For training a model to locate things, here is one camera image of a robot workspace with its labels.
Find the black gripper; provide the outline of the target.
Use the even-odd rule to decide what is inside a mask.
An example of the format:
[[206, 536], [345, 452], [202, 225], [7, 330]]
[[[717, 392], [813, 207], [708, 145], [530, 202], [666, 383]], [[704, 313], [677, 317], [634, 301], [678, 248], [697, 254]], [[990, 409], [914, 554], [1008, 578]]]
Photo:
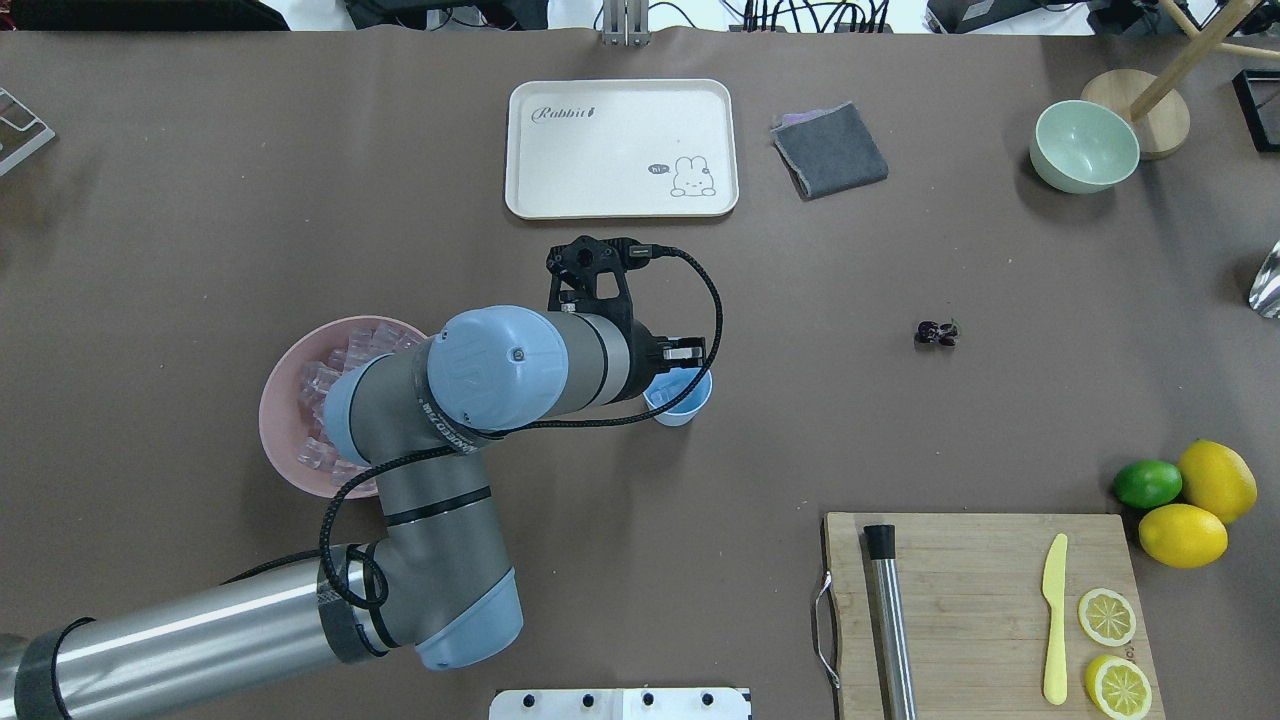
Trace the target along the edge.
[[707, 340], [654, 336], [634, 331], [628, 337], [628, 397], [637, 397], [657, 375], [673, 369], [700, 369], [707, 359]]

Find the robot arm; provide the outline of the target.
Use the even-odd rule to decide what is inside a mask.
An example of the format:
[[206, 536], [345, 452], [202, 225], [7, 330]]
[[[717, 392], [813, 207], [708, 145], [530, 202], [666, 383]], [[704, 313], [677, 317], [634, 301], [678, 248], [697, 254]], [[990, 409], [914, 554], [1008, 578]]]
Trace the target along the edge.
[[156, 717], [413, 647], [433, 670], [499, 653], [524, 625], [483, 451], [520, 430], [705, 375], [721, 338], [658, 337], [576, 301], [461, 313], [344, 374], [324, 407], [342, 459], [314, 550], [124, 618], [81, 618], [6, 661], [5, 719]]

